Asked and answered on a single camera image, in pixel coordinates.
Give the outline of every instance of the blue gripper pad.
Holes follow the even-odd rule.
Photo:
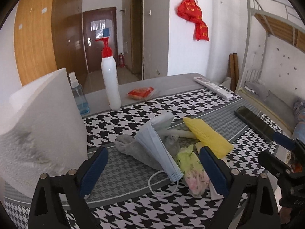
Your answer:
[[[228,187],[227,178],[219,169],[218,165],[207,152],[205,147],[201,148],[199,159],[212,184],[214,185],[216,192],[223,195],[225,198],[228,197],[230,190]]]
[[[294,140],[286,137],[285,135],[275,132],[272,136],[273,141],[275,141],[277,144],[283,146],[289,151],[293,151],[295,149],[295,142]]]
[[[100,147],[91,159],[86,160],[78,169],[80,197],[91,194],[97,180],[108,162],[108,151]]]

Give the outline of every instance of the face mask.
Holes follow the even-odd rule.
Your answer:
[[[166,112],[162,115],[159,115],[151,119],[140,128],[139,132],[135,135],[135,139],[159,162],[164,172],[168,175],[170,181],[177,182],[175,189],[176,191],[178,188],[178,182],[183,177],[183,173],[179,169],[178,165],[175,163],[174,159],[166,150],[164,144],[162,143],[157,133],[158,131],[168,129],[173,119],[174,119],[174,115],[170,112]],[[162,171],[159,171],[154,175],[152,175],[148,181],[148,186],[151,191],[152,189],[150,187],[150,180],[152,179],[152,177],[154,177],[160,172]],[[155,194],[156,196],[162,196],[162,197],[168,196],[168,195],[166,196],[159,195],[154,193],[153,191],[152,193]]]

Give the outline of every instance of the door handle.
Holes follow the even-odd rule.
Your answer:
[[[91,46],[92,39],[88,38],[88,46]]]

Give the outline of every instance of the red pump dispenser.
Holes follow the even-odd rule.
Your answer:
[[[109,41],[109,37],[105,37],[105,38],[100,38],[96,41],[103,41],[104,42],[104,48],[102,50],[102,58],[109,58],[112,57],[112,50],[111,48],[108,46],[108,41]]]

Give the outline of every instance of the smartphone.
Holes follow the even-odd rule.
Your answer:
[[[245,106],[241,106],[235,111],[235,115],[246,123],[251,129],[259,134],[268,143],[272,142],[272,137],[275,131],[255,113],[250,111]]]

